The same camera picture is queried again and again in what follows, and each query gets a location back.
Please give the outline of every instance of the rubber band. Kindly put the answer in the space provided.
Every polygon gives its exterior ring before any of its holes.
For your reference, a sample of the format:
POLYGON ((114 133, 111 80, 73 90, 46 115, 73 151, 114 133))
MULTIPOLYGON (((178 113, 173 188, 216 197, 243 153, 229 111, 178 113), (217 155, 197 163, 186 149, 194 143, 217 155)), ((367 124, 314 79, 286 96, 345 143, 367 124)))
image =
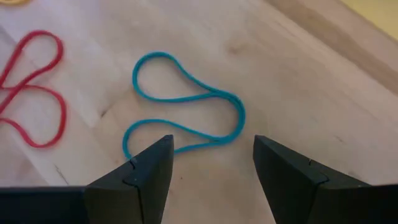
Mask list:
POLYGON ((10 124, 13 126, 19 134, 22 136, 24 141, 35 148, 46 148, 53 146, 56 144, 60 138, 62 137, 62 134, 65 130, 65 124, 67 120, 67 105, 65 103, 65 100, 63 97, 57 93, 56 91, 53 91, 51 89, 48 89, 46 87, 38 86, 38 85, 29 85, 28 83, 33 80, 34 78, 38 77, 39 75, 53 69, 59 61, 61 61, 63 56, 63 45, 62 41, 54 34, 45 31, 45 30, 35 30, 30 33, 28 33, 25 37, 23 37, 19 43, 16 45, 14 52, 12 53, 10 59, 8 60, 6 66, 4 67, 4 70, 2 71, 2 74, 0 76, 0 90, 7 90, 9 93, 6 96, 6 98, 0 103, 0 115, 4 110, 7 108, 7 106, 10 104, 10 102, 20 93, 21 91, 24 91, 26 89, 35 89, 35 90, 41 90, 45 91, 47 93, 50 93, 55 97, 55 99, 59 102, 60 108, 61 108, 61 118, 60 118, 60 124, 58 127, 58 131, 56 135, 53 137, 53 139, 49 140, 48 142, 44 144, 38 144, 35 141, 30 138, 29 134, 27 131, 19 125, 17 122, 9 119, 9 118, 2 118, 0 117, 0 122, 5 122, 7 124, 10 124), (22 50, 24 47, 28 44, 29 41, 31 41, 33 38, 38 37, 38 36, 48 36, 53 38, 55 43, 57 44, 57 54, 55 57, 51 60, 51 62, 42 67, 37 69, 36 71, 32 72, 29 76, 25 77, 23 80, 21 80, 18 84, 15 86, 4 86, 4 82, 6 81, 10 71, 14 67, 14 65, 17 62, 17 59, 21 56, 22 50))
POLYGON ((6 4, 6 5, 18 5, 18 4, 23 4, 26 3, 28 0, 0 0, 0 3, 6 4))
POLYGON ((188 102, 188 101, 204 100, 204 99, 212 98, 212 97, 217 97, 217 98, 222 98, 222 99, 228 100, 236 108, 236 110, 238 112, 238 123, 237 123, 235 129, 231 133, 229 133, 225 136, 213 136, 210 134, 196 131, 191 128, 187 128, 185 126, 182 126, 180 124, 177 124, 172 121, 165 120, 165 119, 142 119, 142 120, 139 120, 139 121, 135 122, 134 124, 132 124, 124 133, 122 145, 123 145, 123 153, 127 159, 130 159, 132 157, 132 155, 129 152, 128 145, 127 145, 130 135, 135 129, 137 129, 139 126, 141 126, 143 124, 147 124, 147 123, 169 124, 171 126, 180 128, 184 131, 187 131, 189 133, 195 134, 197 136, 200 136, 202 138, 209 140, 209 142, 206 142, 206 143, 193 144, 193 145, 184 146, 179 149, 176 149, 175 150, 176 154, 196 150, 196 149, 203 148, 203 147, 213 147, 213 146, 220 146, 220 145, 228 144, 228 143, 234 141, 243 130, 245 120, 246 120, 246 112, 244 109, 244 105, 243 105, 242 101, 239 99, 239 97, 237 97, 236 95, 234 95, 232 93, 228 93, 227 91, 219 90, 219 89, 216 89, 209 85, 206 85, 203 82, 197 80, 193 75, 189 74, 181 66, 180 62, 178 62, 178 60, 175 57, 173 57, 172 55, 170 55, 168 53, 152 52, 147 55, 144 55, 141 59, 139 59, 138 62, 136 63, 136 66, 134 67, 134 70, 132 71, 132 85, 133 85, 134 89, 137 91, 138 95, 142 96, 145 99, 155 101, 155 102, 161 102, 161 103, 183 103, 183 102, 188 102), (201 86, 202 88, 208 90, 209 92, 204 93, 204 94, 194 95, 194 96, 184 96, 184 97, 178 97, 178 98, 165 98, 165 99, 156 98, 156 97, 147 95, 139 87, 137 78, 138 78, 138 73, 139 73, 139 70, 141 69, 141 67, 146 62, 148 62, 149 60, 154 59, 154 58, 166 58, 168 60, 171 60, 177 66, 177 68, 182 72, 183 75, 185 75, 192 82, 194 82, 197 85, 201 86))

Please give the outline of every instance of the yellow object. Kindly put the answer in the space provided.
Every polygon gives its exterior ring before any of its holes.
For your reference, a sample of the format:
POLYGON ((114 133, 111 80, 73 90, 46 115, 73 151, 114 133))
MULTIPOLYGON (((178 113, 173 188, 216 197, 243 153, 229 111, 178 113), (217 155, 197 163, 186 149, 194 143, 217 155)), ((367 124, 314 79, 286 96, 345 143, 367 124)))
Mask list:
POLYGON ((397 0, 342 0, 348 7, 398 40, 397 0))
POLYGON ((9 5, 13 5, 13 4, 22 4, 27 2, 28 0, 0 0, 1 4, 9 4, 9 5))

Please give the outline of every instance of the wooden table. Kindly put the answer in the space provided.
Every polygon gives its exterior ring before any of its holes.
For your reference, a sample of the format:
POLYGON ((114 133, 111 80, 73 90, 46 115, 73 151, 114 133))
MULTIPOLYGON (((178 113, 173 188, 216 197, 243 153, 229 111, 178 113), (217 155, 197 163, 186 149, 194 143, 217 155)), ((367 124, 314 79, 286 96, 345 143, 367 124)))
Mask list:
POLYGON ((342 0, 348 7, 358 14, 364 16, 375 26, 398 40, 398 27, 395 26, 398 20, 396 11, 398 10, 397 1, 389 0, 342 0))
MULTIPOLYGON (((68 103, 65 135, 45 151, 0 124, 0 184, 88 184, 125 161, 121 139, 138 119, 230 132, 236 114, 223 100, 169 105, 137 96, 131 70, 154 50, 170 52, 198 79, 237 94, 247 109, 234 143, 175 158, 164 223, 274 223, 252 162, 255 134, 370 184, 398 182, 398 45, 342 3, 288 2, 31 0, 0 6, 0 65, 28 31, 54 32, 64 40, 65 58, 35 83, 59 91, 68 103)), ((37 39, 8 83, 54 53, 51 41, 37 39)), ((139 82, 154 96, 203 92, 165 60, 145 66, 139 82)), ((32 91, 18 96, 4 116, 44 142, 57 129, 59 109, 51 97, 32 91)), ((150 124, 133 133, 132 153, 165 134, 175 135, 176 147, 203 141, 150 124)))

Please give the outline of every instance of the red rubber band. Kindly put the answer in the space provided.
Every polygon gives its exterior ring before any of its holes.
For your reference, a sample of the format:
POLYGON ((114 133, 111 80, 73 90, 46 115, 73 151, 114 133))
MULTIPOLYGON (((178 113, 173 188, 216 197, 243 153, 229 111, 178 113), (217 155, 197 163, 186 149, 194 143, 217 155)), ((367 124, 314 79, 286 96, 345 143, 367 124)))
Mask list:
POLYGON ((59 61, 61 61, 63 57, 63 44, 62 41, 54 34, 45 31, 45 30, 35 30, 32 31, 30 33, 28 33, 24 38, 22 38, 19 43, 17 44, 17 46, 15 47, 14 52, 12 53, 10 59, 8 60, 6 66, 4 67, 4 70, 2 71, 2 74, 0 76, 0 90, 7 90, 9 91, 8 95, 6 96, 6 98, 3 100, 3 102, 0 103, 0 115, 1 113, 7 108, 7 106, 10 104, 10 102, 12 101, 12 99, 14 99, 15 96, 18 95, 19 92, 26 90, 26 89, 36 89, 36 90, 42 90, 45 91, 47 93, 50 93, 51 95, 53 95, 59 102, 60 104, 60 108, 61 108, 61 118, 60 118, 60 124, 58 127, 58 131, 56 133, 56 135, 54 136, 53 139, 51 139, 49 142, 44 143, 44 144, 37 144, 36 142, 34 142, 30 136, 28 135, 28 133, 25 131, 25 129, 20 126, 18 123, 16 123, 15 121, 8 119, 8 118, 2 118, 0 117, 0 122, 3 121, 5 123, 10 124, 11 126, 13 126, 21 135, 21 137, 24 139, 24 141, 35 148, 45 148, 45 147, 50 147, 53 146, 55 143, 57 143, 60 138, 62 137, 62 134, 65 130, 65 124, 67 122, 67 104, 65 103, 65 100, 63 99, 63 97, 57 93, 56 91, 53 91, 51 89, 48 89, 46 87, 42 87, 42 86, 38 86, 38 85, 29 85, 28 83, 36 78, 37 76, 43 74, 44 72, 47 72, 51 69, 53 69, 58 63, 59 61), (52 61, 42 67, 39 68, 38 70, 32 72, 29 76, 25 77, 23 80, 21 80, 18 84, 16 84, 15 86, 4 86, 4 82, 6 81, 7 76, 9 75, 10 71, 12 70, 12 68, 14 67, 15 63, 17 62, 17 59, 19 58, 19 56, 22 53, 23 48, 27 45, 27 43, 29 41, 31 41, 34 37, 37 36, 48 36, 54 39, 55 43, 57 44, 57 54, 54 57, 54 59, 52 59, 52 61))

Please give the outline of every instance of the wooden surface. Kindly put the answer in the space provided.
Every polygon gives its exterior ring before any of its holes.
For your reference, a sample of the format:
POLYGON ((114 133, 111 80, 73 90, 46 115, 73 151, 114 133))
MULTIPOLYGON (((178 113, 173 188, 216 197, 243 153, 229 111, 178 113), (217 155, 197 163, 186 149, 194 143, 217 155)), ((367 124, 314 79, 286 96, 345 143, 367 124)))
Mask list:
MULTIPOLYGON (((175 55, 198 79, 240 96, 247 109, 244 132, 233 144, 175 158, 164 223, 274 223, 251 158, 255 134, 370 184, 398 182, 396 68, 382 74, 390 82, 380 82, 303 29, 308 14, 294 18, 268 1, 33 0, 0 6, 1 65, 30 30, 47 29, 64 40, 65 60, 35 82, 58 90, 69 106, 63 139, 46 151, 31 149, 0 124, 1 184, 88 184, 124 162, 123 133, 142 118, 167 118, 211 134, 232 130, 236 115, 222 100, 167 105, 134 93, 131 70, 153 50, 175 55)), ((54 48, 46 39, 33 43, 9 83, 45 64, 54 48)), ((388 52, 398 52, 395 43, 388 52)), ((395 60, 382 49, 375 55, 369 61, 375 66, 395 60)), ((155 96, 203 92, 163 60, 145 66, 139 82, 155 96)), ((21 95, 6 111, 41 141, 56 130, 58 113, 51 97, 36 92, 21 95)), ((131 151, 137 154, 165 134, 175 135, 176 147, 202 141, 154 124, 133 134, 131 151)))
POLYGON ((300 27, 398 94, 398 45, 340 1, 266 0, 300 27))
POLYGON ((347 6, 398 40, 398 2, 390 0, 342 0, 347 6))

